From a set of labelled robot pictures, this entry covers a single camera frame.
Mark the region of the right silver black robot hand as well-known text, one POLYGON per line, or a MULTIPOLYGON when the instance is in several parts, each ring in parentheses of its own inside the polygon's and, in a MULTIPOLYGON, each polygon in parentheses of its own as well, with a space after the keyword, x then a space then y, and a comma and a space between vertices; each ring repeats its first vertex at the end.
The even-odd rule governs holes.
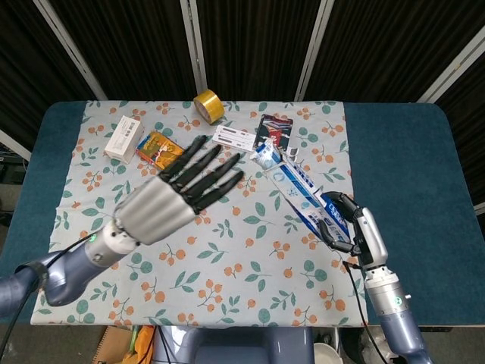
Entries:
POLYGON ((321 239, 331 249, 357 256, 361 267, 370 270, 386 264, 388 252, 377 223, 368 208, 359 206, 345 193, 330 191, 323 194, 325 209, 336 222, 349 222, 354 228, 353 242, 339 240, 329 230, 325 220, 318 222, 321 239))

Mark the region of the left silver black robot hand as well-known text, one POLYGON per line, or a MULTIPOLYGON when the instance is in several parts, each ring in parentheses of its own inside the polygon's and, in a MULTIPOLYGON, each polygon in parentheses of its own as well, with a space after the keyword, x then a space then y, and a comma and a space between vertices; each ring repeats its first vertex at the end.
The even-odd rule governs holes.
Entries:
POLYGON ((207 141, 205 135, 196 137, 156 177, 118 205, 111 224, 113 231, 108 236, 122 236, 135 245, 151 245, 184 227, 202 210, 225 197, 242 180, 244 172, 236 172, 224 183, 221 179, 238 164, 242 155, 239 152, 232 155, 202 176, 222 149, 216 145, 191 162, 207 141))

